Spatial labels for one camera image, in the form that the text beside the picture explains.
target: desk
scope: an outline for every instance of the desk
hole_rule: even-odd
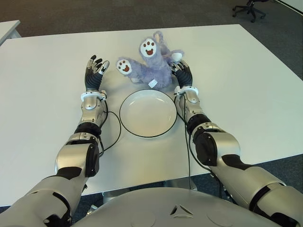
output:
[[[138,46],[156,29],[48,35],[11,39],[0,48],[0,205],[10,205],[54,174],[59,149],[80,119],[84,70],[95,53],[111,66],[103,77],[109,109],[147,88],[115,68],[119,56],[140,60]],[[161,29],[170,49],[183,49],[207,116],[241,145],[255,164],[302,153],[303,82],[240,25]],[[174,85],[165,89],[172,97]],[[109,115],[104,147],[118,122]],[[191,160],[192,175],[205,173]],[[100,160],[84,194],[188,175],[184,124],[159,138],[121,139]]]
[[[0,22],[0,46],[6,39],[20,38],[16,27],[20,24],[19,20]]]

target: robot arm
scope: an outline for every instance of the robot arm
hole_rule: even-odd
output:
[[[281,226],[303,226],[303,194],[264,170],[240,159],[238,141],[203,113],[189,67],[172,65],[180,87],[176,107],[196,146],[197,159],[209,166],[238,205]]]
[[[107,117],[106,92],[99,86],[109,62],[88,62],[82,117],[73,135],[58,153],[56,175],[43,179],[1,214],[0,227],[65,227],[71,225],[86,181],[99,170],[101,126]]]

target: table leg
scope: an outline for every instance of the table leg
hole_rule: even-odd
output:
[[[189,189],[188,177],[165,181],[165,187]],[[198,191],[195,183],[190,179],[191,190]]]
[[[124,189],[119,189],[119,190],[114,190],[114,191],[109,191],[109,192],[103,192],[103,204],[106,202],[114,199],[115,197],[122,195],[124,193],[130,192],[129,188],[124,188]]]
[[[10,37],[12,39],[14,39],[14,38],[21,38],[20,34],[17,32],[16,29],[14,29],[14,31],[11,32]]]

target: black cable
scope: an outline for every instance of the black cable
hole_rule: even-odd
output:
[[[102,151],[99,153],[99,157],[103,156],[104,155],[104,147],[103,147],[103,143],[101,141],[101,137],[99,136],[99,142],[100,142],[100,146],[101,146],[101,149]]]
[[[185,119],[185,97],[184,97],[184,94],[183,94],[183,98],[184,98],[184,119]],[[191,189],[191,182],[190,182],[190,157],[189,157],[189,149],[188,149],[188,142],[187,142],[187,132],[186,132],[187,124],[186,124],[186,121],[184,119],[183,119],[183,122],[184,122],[185,141],[186,141],[187,158],[188,158],[188,185],[189,185],[189,189]]]
[[[116,116],[116,118],[118,119],[118,121],[119,121],[119,127],[120,127],[120,131],[119,131],[119,135],[118,135],[118,138],[115,140],[115,142],[112,144],[112,145],[110,145],[108,148],[106,148],[106,149],[104,149],[104,151],[106,151],[106,150],[108,150],[108,149],[110,149],[112,146],[114,146],[117,142],[118,142],[118,140],[119,140],[119,138],[120,138],[120,136],[121,136],[121,130],[122,130],[122,127],[121,127],[121,122],[120,122],[120,119],[119,119],[119,117],[117,116],[117,114],[115,114],[114,112],[112,112],[112,111],[108,111],[108,113],[112,113],[112,114],[114,114],[115,116]]]
[[[192,157],[198,163],[198,165],[201,166],[203,169],[207,170],[214,177],[214,179],[219,183],[219,198],[222,198],[222,189],[223,189],[222,182],[219,180],[219,178],[214,174],[214,172],[210,168],[207,168],[204,165],[202,165],[200,163],[200,161],[194,155],[193,150],[191,148],[191,143],[190,143],[191,134],[189,135],[189,138],[187,140],[187,131],[186,131],[187,124],[186,124],[186,121],[185,121],[185,108],[186,108],[186,106],[185,106],[185,97],[184,97],[184,94],[182,94],[182,96],[184,98],[184,118],[182,116],[180,116],[178,111],[177,111],[177,114],[181,118],[181,120],[184,122],[184,127],[185,127],[185,138],[186,138],[186,145],[187,145],[188,167],[189,167],[189,187],[191,188],[191,183],[190,183],[190,159],[189,159],[189,151],[190,151]]]
[[[121,131],[122,131],[121,122],[120,122],[119,117],[118,117],[117,114],[115,114],[114,112],[108,111],[107,102],[106,102],[106,101],[104,101],[104,102],[105,102],[105,106],[106,106],[106,111],[104,111],[104,112],[106,113],[106,117],[105,117],[103,123],[101,124],[100,128],[103,126],[103,124],[104,124],[105,121],[107,120],[108,113],[112,113],[112,114],[115,115],[115,117],[116,117],[116,118],[118,119],[118,121],[119,121],[120,130],[119,130],[118,138],[115,140],[115,142],[114,142],[112,145],[110,145],[110,146],[109,146],[108,148],[106,148],[106,149],[104,149],[103,143],[102,143],[102,141],[101,141],[101,137],[99,136],[99,141],[100,141],[100,145],[101,145],[101,149],[102,149],[102,151],[99,153],[99,157],[103,156],[103,154],[104,154],[104,152],[105,152],[106,150],[110,149],[112,146],[114,146],[114,145],[118,142],[118,140],[119,140],[119,138],[120,138],[120,136],[121,136]]]
[[[108,105],[107,105],[106,100],[104,100],[104,103],[105,103],[105,107],[106,107],[106,111],[105,111],[106,116],[105,116],[105,119],[104,119],[103,123],[100,125],[100,128],[104,125],[104,123],[106,122],[107,117],[108,117]]]

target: plush toy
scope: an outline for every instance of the plush toy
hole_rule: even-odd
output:
[[[139,47],[139,54],[146,62],[141,64],[133,59],[120,57],[116,67],[120,73],[129,77],[133,83],[143,82],[151,88],[160,89],[171,84],[171,63],[178,63],[184,53],[182,50],[170,51],[157,31],[153,37],[146,38]]]

